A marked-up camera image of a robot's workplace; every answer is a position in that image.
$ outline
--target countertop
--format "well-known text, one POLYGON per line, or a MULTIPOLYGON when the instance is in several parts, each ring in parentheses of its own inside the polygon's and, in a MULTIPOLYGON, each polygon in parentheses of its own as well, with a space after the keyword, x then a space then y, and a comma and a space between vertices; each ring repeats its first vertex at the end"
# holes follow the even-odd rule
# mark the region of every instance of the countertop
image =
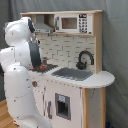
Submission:
POLYGON ((51 75, 53 72, 55 72, 61 68, 62 67, 56 67, 46 73, 39 73, 36 71, 34 71, 34 72, 30 71, 30 72, 32 72, 33 75, 41 76, 42 79, 44 79, 44 80, 59 81, 61 83, 67 83, 69 85, 73 85, 76 87, 82 87, 82 88, 102 88, 102 87, 111 85, 115 80, 114 75, 112 75, 111 73, 109 73, 107 71, 101 71, 98 74, 93 74, 83 81, 75 81, 75 80, 70 80, 70 79, 61 78, 61 77, 51 75))

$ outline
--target oven window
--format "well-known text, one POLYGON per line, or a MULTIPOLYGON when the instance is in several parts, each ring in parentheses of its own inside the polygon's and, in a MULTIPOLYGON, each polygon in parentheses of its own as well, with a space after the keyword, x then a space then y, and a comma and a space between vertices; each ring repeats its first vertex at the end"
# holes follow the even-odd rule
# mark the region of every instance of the oven window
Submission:
POLYGON ((77 18, 61 18, 62 29, 77 29, 77 18))

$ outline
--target gray wall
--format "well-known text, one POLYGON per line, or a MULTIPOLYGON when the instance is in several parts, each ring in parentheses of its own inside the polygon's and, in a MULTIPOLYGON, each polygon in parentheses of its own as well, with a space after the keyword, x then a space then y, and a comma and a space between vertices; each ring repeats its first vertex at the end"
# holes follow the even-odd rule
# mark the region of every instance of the gray wall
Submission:
MULTIPOLYGON (((11 10, 9 0, 0 0, 0 49, 8 47, 4 40, 3 27, 5 22, 11 21, 11 10)), ((4 80, 0 76, 0 101, 5 99, 4 80)))
POLYGON ((13 19, 20 12, 102 9, 103 69, 115 75, 107 87, 107 121, 128 128, 128 0, 11 0, 13 19))

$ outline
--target toy sink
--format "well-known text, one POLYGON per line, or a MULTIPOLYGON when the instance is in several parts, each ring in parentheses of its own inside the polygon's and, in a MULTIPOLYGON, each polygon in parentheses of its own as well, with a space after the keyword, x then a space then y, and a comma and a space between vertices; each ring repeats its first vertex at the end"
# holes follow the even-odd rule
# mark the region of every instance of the toy sink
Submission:
POLYGON ((93 75, 90 71, 78 70, 73 68, 61 68, 52 73, 53 76, 67 78, 76 81, 83 81, 93 75))

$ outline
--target white robot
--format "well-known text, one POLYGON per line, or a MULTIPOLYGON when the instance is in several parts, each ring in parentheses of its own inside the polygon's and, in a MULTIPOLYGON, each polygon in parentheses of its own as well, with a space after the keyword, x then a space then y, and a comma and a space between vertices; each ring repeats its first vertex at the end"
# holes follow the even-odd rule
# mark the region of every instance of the white robot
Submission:
POLYGON ((40 66, 43 54, 36 43, 31 18, 24 17, 10 22, 5 27, 5 40, 10 46, 0 51, 0 66, 4 72, 4 90, 8 112, 16 120, 21 120, 20 128, 52 128, 48 118, 39 114, 29 69, 40 66))

